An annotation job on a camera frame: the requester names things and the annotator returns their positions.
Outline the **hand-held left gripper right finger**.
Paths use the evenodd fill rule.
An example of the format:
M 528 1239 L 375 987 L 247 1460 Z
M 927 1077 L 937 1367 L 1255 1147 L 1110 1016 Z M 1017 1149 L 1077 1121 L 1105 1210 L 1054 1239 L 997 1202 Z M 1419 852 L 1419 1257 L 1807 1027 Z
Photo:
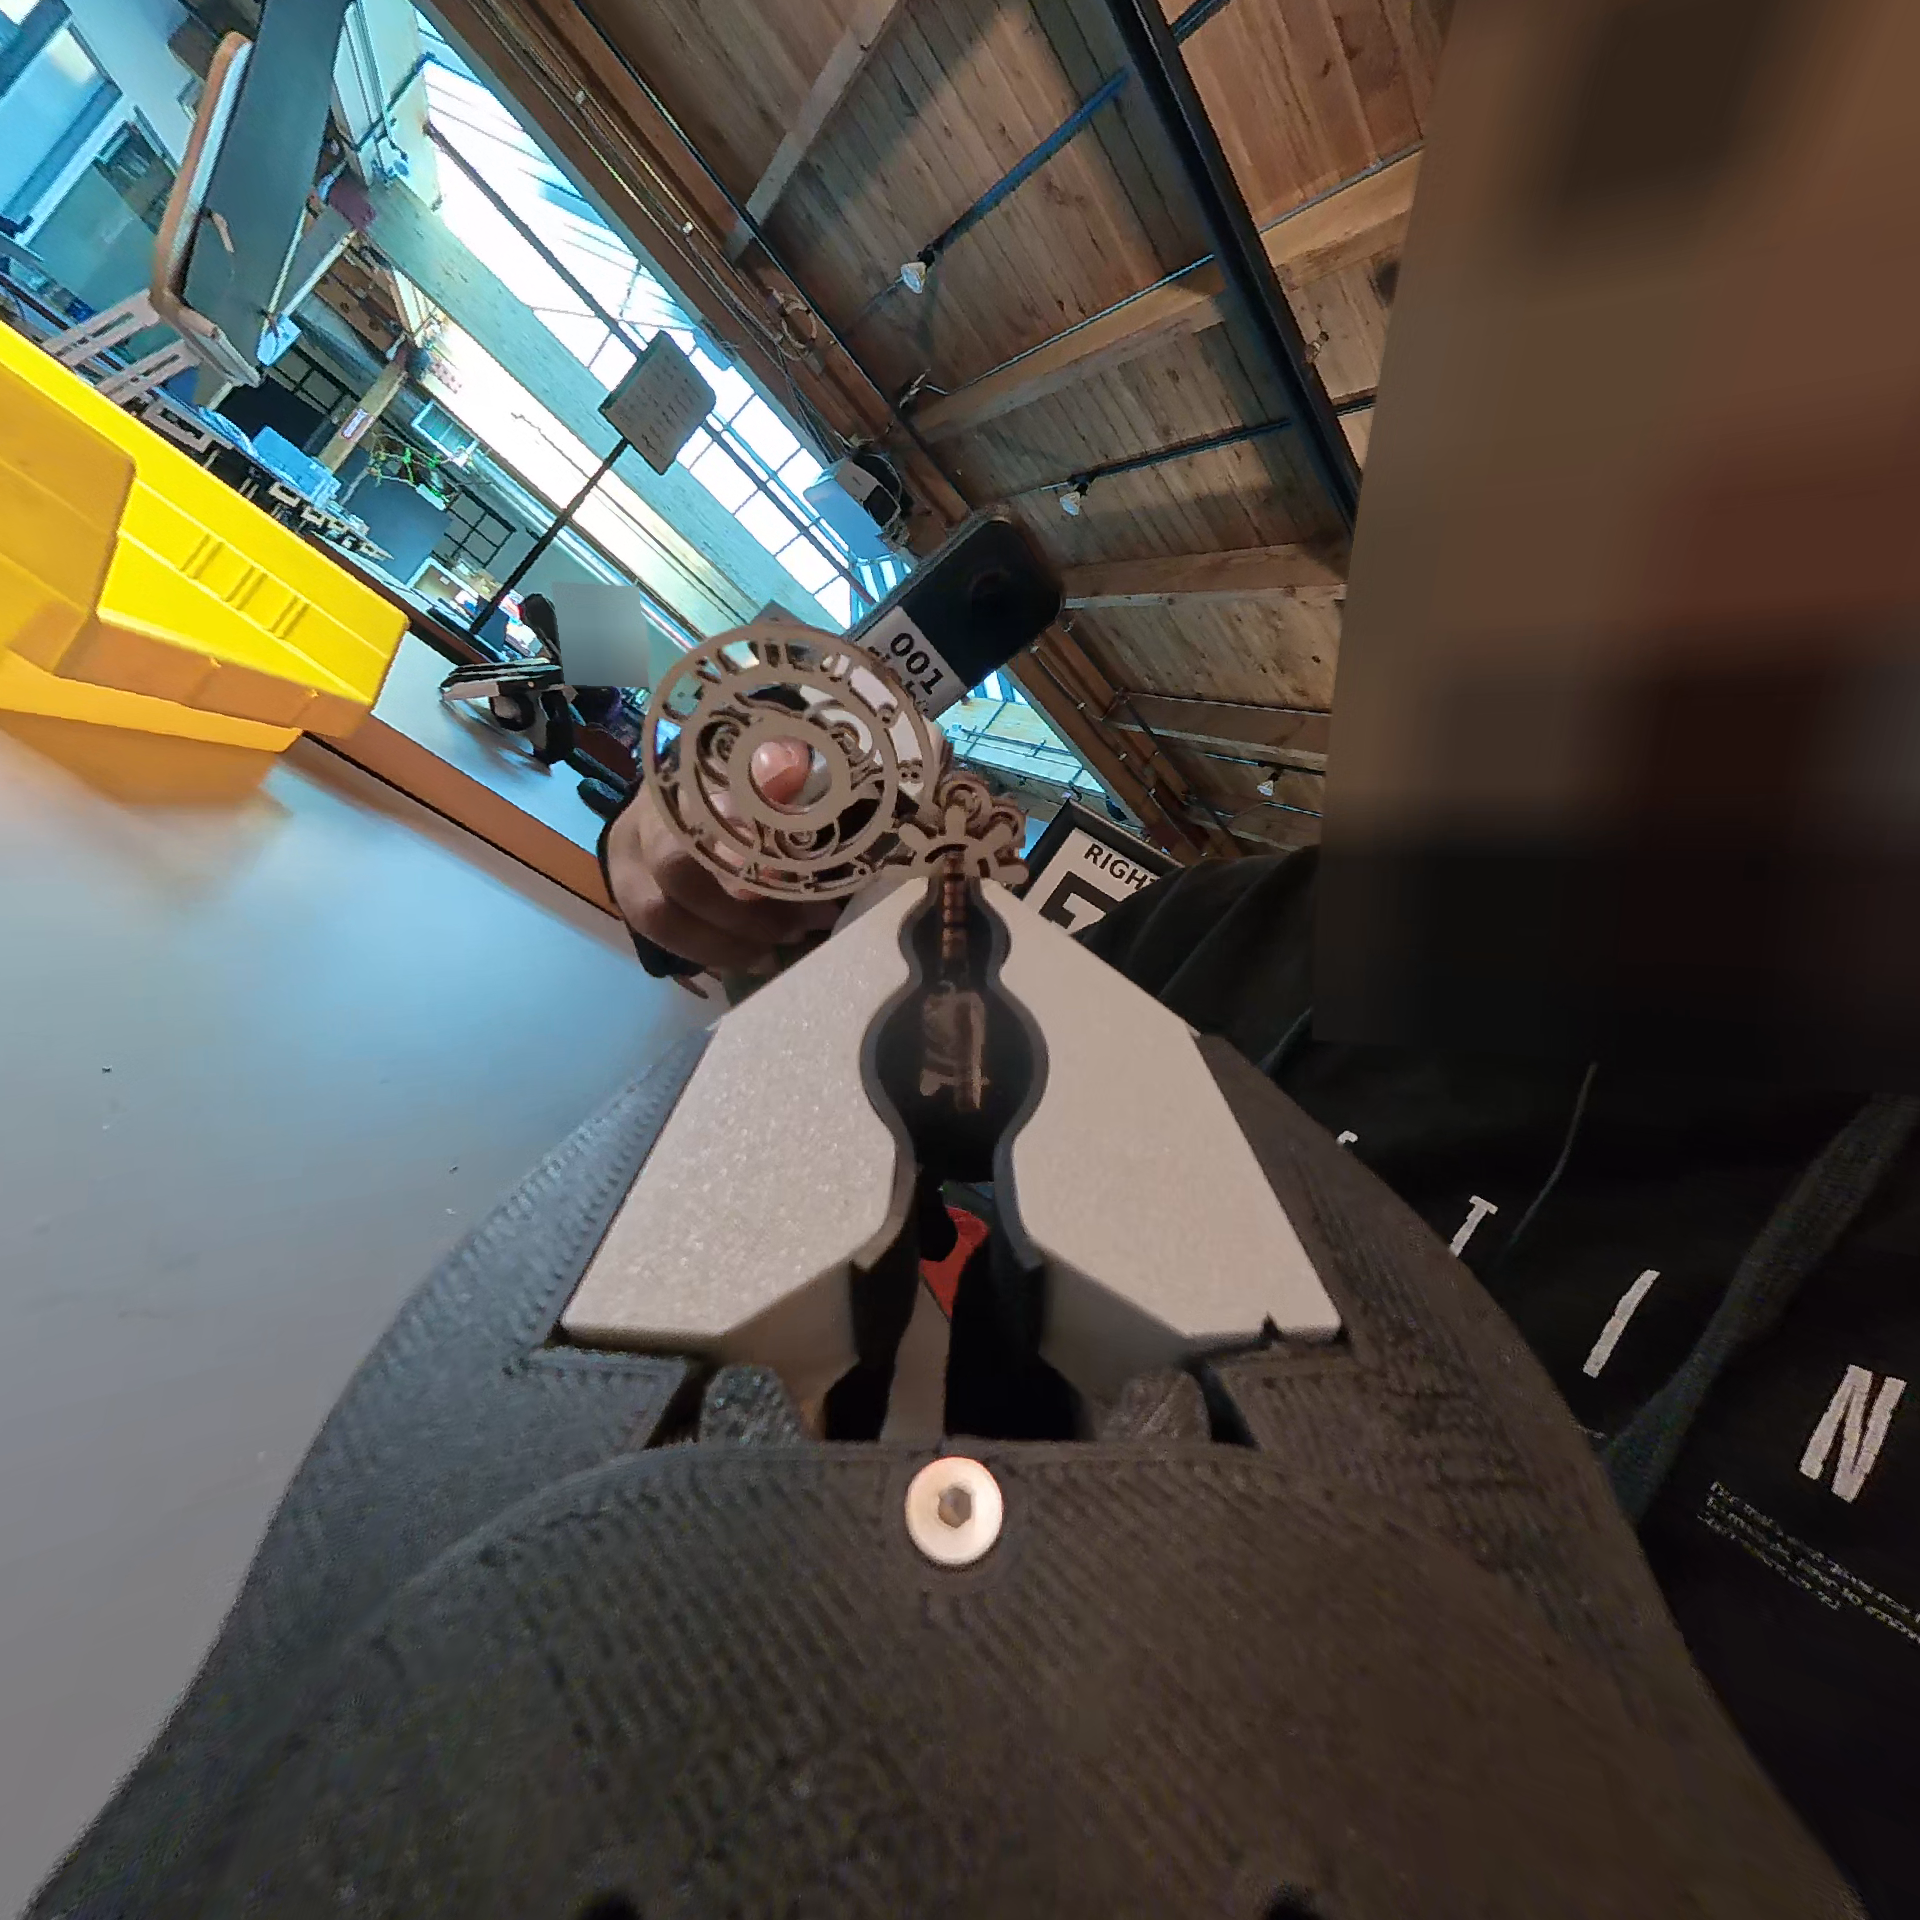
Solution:
M 1086 1429 L 1143 1377 L 1339 1342 L 1200 1035 L 1004 886 L 973 901 L 1024 1071 L 988 1266 L 964 1280 L 964 1427 Z

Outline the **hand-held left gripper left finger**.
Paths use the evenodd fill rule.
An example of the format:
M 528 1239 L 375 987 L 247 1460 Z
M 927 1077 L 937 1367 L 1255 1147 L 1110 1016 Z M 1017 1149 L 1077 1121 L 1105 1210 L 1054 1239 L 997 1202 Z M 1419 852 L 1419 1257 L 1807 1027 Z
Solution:
M 717 1021 L 562 1316 L 571 1345 L 773 1373 L 885 1433 L 920 1284 L 920 1171 L 880 1032 L 920 982 L 906 880 Z

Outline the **small wooden stepped pin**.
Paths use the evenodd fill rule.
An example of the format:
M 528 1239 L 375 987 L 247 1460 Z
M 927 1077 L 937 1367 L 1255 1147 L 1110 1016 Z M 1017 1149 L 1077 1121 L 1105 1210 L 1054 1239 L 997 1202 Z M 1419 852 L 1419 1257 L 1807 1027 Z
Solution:
M 920 1078 L 927 1101 L 942 1099 L 961 1117 L 980 1117 L 988 1096 L 988 1006 L 975 980 L 970 885 L 952 859 L 939 883 L 935 978 L 920 1008 Z

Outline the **wooden gear and dial assembly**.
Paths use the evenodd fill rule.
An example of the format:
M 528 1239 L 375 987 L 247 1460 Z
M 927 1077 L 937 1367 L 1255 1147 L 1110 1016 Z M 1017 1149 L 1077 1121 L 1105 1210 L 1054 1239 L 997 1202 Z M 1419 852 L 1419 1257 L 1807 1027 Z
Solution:
M 679 844 L 763 901 L 853 901 L 910 876 L 903 833 L 1027 835 L 1017 802 L 949 762 L 883 661 L 789 623 L 711 638 L 669 668 L 640 762 Z

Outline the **grey desk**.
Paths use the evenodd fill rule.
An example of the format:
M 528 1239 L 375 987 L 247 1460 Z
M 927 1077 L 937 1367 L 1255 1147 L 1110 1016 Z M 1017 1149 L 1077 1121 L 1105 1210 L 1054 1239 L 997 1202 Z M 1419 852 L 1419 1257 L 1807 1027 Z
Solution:
M 310 740 L 6 715 L 2 854 L 15 1917 L 413 1289 L 702 1003 Z

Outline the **white box on beam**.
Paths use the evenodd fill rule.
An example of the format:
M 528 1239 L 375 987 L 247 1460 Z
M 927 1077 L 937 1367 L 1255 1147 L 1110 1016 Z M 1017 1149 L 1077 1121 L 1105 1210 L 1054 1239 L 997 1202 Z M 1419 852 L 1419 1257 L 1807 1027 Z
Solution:
M 900 471 L 875 448 L 857 451 L 824 469 L 800 499 L 853 557 L 863 558 L 888 553 L 903 538 L 910 515 Z

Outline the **orange plastic crate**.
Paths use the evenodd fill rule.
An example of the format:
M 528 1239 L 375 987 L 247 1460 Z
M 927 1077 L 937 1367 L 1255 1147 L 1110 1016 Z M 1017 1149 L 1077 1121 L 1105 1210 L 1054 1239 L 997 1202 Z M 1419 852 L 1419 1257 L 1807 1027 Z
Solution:
M 949 1205 L 946 1214 L 952 1229 L 952 1246 L 941 1261 L 923 1261 L 920 1279 L 927 1296 L 951 1324 L 962 1279 L 975 1257 L 988 1246 L 993 1229 L 979 1212 L 962 1205 Z

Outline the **white board with black marker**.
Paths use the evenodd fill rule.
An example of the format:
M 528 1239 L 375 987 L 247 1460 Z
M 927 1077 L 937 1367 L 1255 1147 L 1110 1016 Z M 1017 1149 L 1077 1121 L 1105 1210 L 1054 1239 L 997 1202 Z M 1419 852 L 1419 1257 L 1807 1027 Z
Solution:
M 1180 861 L 1074 798 L 1060 802 L 1023 864 L 1018 899 L 1074 938 L 1183 870 Z

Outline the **hanging white sign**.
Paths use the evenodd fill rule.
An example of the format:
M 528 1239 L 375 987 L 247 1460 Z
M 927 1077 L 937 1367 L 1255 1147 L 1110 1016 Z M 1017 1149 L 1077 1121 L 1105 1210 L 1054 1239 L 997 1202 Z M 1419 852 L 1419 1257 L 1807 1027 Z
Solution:
M 598 415 L 626 448 L 654 475 L 665 476 L 706 427 L 717 400 L 706 375 L 673 333 L 661 330 L 636 355 L 622 381 L 604 394 Z

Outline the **white table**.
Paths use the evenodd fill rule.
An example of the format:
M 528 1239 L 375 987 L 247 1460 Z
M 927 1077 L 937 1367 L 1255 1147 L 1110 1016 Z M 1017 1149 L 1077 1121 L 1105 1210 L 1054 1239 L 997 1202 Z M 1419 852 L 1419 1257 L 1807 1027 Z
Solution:
M 450 673 L 450 661 L 406 635 L 370 715 L 346 737 L 306 742 L 612 915 L 597 852 L 604 824 L 580 798 L 580 777 L 536 762 L 521 734 L 447 703 Z

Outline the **person's black hoodie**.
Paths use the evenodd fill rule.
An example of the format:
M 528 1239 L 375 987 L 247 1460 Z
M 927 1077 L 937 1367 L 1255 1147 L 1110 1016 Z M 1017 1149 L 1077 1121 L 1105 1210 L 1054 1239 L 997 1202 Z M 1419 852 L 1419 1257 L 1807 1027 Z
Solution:
M 1741 1740 L 1867 1913 L 1916 1917 L 1916 1096 L 1334 1042 L 1317 883 L 1313 848 L 1185 869 L 1077 941 L 1448 1240 Z

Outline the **plain yellow plastic bin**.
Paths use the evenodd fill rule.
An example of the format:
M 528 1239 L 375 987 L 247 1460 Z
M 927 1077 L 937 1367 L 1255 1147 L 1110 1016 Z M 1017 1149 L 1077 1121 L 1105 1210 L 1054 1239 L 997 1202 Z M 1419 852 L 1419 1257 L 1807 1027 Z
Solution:
M 15 328 L 2 710 L 271 757 L 373 715 L 408 614 Z

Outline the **grey board on wooden stand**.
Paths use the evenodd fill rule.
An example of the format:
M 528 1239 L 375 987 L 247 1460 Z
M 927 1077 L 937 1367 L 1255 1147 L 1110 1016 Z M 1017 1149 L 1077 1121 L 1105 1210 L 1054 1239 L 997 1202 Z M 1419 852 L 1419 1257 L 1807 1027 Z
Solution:
M 210 404 L 257 386 L 283 325 L 346 248 L 328 180 L 363 174 L 413 30 L 392 5 L 185 5 L 169 48 L 201 83 L 149 300 Z

